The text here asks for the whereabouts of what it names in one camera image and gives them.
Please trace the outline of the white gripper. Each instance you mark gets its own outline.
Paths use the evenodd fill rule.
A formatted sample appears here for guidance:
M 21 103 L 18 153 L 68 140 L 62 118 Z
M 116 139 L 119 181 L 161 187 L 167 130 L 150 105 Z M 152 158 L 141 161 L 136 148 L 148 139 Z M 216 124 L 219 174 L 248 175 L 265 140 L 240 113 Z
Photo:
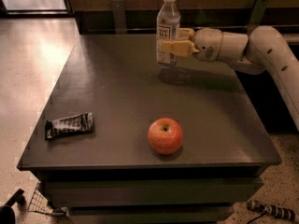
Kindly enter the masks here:
M 191 28 L 180 28 L 178 39 L 164 40 L 162 51 L 179 57 L 193 55 L 199 61 L 215 62 L 221 49 L 222 32 L 210 28 L 203 28 L 197 32 Z

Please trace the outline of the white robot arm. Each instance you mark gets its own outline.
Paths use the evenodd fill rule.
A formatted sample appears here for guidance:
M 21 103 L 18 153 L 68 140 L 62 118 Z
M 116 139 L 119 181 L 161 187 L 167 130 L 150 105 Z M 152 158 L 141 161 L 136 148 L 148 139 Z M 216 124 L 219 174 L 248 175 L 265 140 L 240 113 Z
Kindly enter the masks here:
M 268 72 L 299 129 L 299 61 L 275 28 L 259 26 L 248 35 L 211 28 L 197 32 L 181 28 L 177 39 L 162 39 L 157 48 L 179 57 L 223 62 L 245 74 Z

